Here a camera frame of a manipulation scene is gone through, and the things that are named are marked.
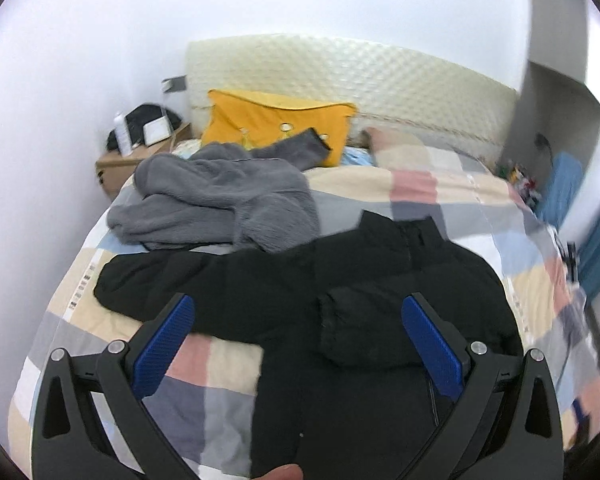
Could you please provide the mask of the person's left hand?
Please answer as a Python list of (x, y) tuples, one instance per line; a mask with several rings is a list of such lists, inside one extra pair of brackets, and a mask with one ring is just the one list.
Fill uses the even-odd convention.
[(276, 467), (261, 477), (253, 480), (302, 480), (303, 471), (297, 464)]

